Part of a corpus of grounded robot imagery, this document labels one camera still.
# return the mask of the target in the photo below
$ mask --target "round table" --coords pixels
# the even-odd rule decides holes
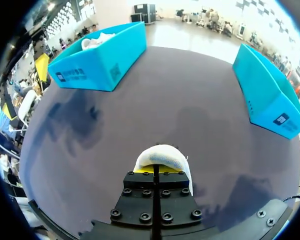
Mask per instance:
[[[53,82],[27,129],[20,179],[28,198],[77,236],[91,219],[110,223],[127,171],[157,142],[188,156],[203,223],[220,231],[298,191],[299,139],[249,122],[232,65],[154,46],[113,92]]]

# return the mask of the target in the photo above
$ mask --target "blue plastic bin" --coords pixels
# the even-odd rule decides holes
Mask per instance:
[[[242,44],[233,63],[250,122],[287,139],[300,133],[300,102],[287,80],[266,57]]]
[[[96,48],[82,50],[83,39],[97,39],[100,33],[115,36]],[[48,72],[60,88],[111,92],[146,47],[144,22],[109,27],[74,42],[49,64]]]

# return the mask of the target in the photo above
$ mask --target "white cloth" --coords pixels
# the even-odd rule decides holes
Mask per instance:
[[[184,171],[189,179],[189,190],[193,194],[192,178],[187,158],[175,147],[162,144],[144,150],[136,160],[133,171],[145,166],[160,164],[176,171]]]
[[[105,34],[105,33],[101,32],[100,36],[97,39],[95,39],[95,38],[92,38],[92,39],[85,38],[81,42],[82,50],[96,48],[100,44],[102,44],[102,43],[108,41],[109,39],[113,38],[115,35],[116,35],[115,33]]]
[[[10,163],[8,161],[8,156],[6,154],[0,155],[0,166],[3,171],[5,172],[9,171]]]

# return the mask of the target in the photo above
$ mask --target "screw head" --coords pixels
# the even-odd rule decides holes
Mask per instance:
[[[187,195],[189,195],[189,193],[190,193],[189,188],[184,188],[181,190],[181,195],[183,195],[183,196],[187,196]]]
[[[276,224],[276,221],[274,218],[270,217],[267,221],[266,221],[266,225],[268,227],[273,227]]]
[[[123,191],[122,191],[122,194],[123,194],[124,196],[129,196],[129,195],[131,195],[131,193],[132,193],[132,190],[131,190],[130,188],[125,188],[125,189],[123,189]]]
[[[143,191],[142,191],[142,196],[143,196],[144,198],[149,198],[149,197],[151,197],[151,190],[148,190],[148,189],[143,190]]]
[[[264,211],[264,210],[259,210],[257,213],[256,213],[256,215],[257,215],[257,217],[258,218],[260,218],[260,219],[262,219],[262,218],[264,218],[265,216],[266,216],[266,211]]]
[[[195,220],[200,219],[202,217],[202,212],[200,209],[193,210],[191,212],[191,217]]]
[[[162,191],[162,193],[161,193],[161,196],[163,197],[163,198],[168,198],[168,197],[170,197],[170,191],[169,190],[163,190]]]
[[[140,214],[139,220],[143,224],[148,223],[151,220],[151,215],[147,212],[143,212]]]
[[[112,209],[110,212],[111,217],[118,219],[121,216],[121,212],[118,209]]]
[[[165,224],[170,224],[170,223],[172,223],[174,217],[172,216],[171,213],[166,212],[161,216],[161,219]]]

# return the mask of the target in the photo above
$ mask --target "desk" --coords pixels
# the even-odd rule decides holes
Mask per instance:
[[[124,176],[157,142],[188,156],[203,222],[220,231],[298,192],[299,138],[250,124],[231,64],[154,46],[114,92],[51,83],[23,141],[20,179],[30,200],[77,235],[91,219],[110,222]]]

